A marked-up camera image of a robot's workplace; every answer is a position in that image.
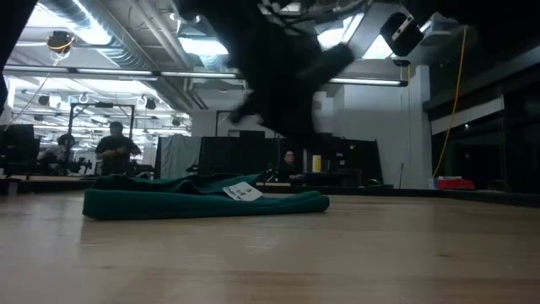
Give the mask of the black partition panel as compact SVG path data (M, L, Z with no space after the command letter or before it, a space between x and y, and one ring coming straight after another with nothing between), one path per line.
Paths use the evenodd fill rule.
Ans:
M198 161L198 173L250 175L275 167L278 162L278 141L258 131L237 137L204 137Z

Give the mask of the black aluminium table frame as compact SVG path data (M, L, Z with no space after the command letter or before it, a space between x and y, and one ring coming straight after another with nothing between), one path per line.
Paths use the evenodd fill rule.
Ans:
M77 178L61 179L57 176L33 176L30 180L18 178L0 178L0 196L8 195L12 189L16 194L23 193L56 193L80 191L90 187L94 182ZM419 198L451 198L464 201L488 204L503 204L540 209L540 194L498 193L457 190L425 190L425 189L390 189L383 187L293 187L278 184L257 184L263 193L292 194L306 191L318 191L326 195L381 196L381 197L419 197Z

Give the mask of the white towel label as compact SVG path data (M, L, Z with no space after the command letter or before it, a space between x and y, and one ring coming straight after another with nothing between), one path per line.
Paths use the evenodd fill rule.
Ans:
M224 187L223 191L235 201L253 202L263 197L262 192L247 182L239 182L234 185Z

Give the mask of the grey curtain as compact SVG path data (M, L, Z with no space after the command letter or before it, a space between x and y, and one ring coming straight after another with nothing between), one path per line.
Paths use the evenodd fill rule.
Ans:
M188 137L181 134L159 137L155 177L178 179L194 175L202 141L200 137Z

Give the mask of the long linear ceiling light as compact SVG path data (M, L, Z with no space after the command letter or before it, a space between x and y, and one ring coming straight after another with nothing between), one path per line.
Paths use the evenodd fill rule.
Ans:
M29 77L45 77L46 75L50 75L57 78L113 78L119 80L138 81L156 81L158 78L244 80L244 77L239 73L124 70L109 68L75 68L11 64L8 64L3 68L3 73L7 75L26 75ZM402 79L367 79L336 77L329 79L327 82L329 84L350 84L385 87L406 87L408 85L408 81Z

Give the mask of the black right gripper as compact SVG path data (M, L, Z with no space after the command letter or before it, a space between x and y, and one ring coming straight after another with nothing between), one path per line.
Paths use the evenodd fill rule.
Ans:
M313 136L311 90L297 78L299 54L285 30L271 24L258 7L260 0L175 0L184 19L199 16L212 27L248 84L250 93L229 114L237 125L248 116L283 136ZM355 59L347 44L323 51L301 71L309 83L326 83Z

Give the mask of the red box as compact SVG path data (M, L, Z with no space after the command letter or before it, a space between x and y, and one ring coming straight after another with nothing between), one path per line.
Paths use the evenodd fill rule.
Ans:
M435 186L438 190L458 190L475 191L476 186L473 181L462 178L442 178L435 179Z

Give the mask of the round black ceiling device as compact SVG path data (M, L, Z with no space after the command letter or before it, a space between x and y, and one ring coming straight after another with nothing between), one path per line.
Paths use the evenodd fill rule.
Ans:
M46 39L47 48L56 54L68 54L75 42L75 37L67 32L55 30Z

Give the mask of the black monitor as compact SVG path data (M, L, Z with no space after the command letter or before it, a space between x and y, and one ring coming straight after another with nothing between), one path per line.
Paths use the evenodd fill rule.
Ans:
M0 169L3 174L29 175L37 166L40 142L32 124L0 125Z

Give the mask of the black cabinet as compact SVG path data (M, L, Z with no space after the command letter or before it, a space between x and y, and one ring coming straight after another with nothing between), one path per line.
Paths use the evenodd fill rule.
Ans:
M312 155L322 157L322 172L311 171ZM384 184L379 146L376 140L339 138L322 133L307 151L304 182L314 187L366 187L368 179Z

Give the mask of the person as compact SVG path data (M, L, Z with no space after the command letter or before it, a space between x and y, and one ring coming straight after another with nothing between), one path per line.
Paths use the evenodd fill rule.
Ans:
M57 144L50 146L38 156L38 164L47 175L66 176L73 162L73 146L75 138L72 134L64 133L57 139Z
M278 168L279 181L291 182L303 180L305 178L305 176L295 168L294 161L294 152L292 150L288 150L283 157L283 162L279 165Z
M99 141L94 151L96 159L101 161L101 174L128 174L131 170L131 156L140 155L141 150L132 139L122 133L123 125L120 122L112 122L109 130L110 134Z

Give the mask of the teal microfiber towel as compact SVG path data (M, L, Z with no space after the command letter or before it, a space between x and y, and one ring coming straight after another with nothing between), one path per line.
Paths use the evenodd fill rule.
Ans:
M167 220L320 213L330 207L330 198L318 191L283 198L263 194L253 202L235 201L223 191L239 182L256 187L261 179L261 174L191 175L157 180L103 176L85 190L82 215L94 220Z

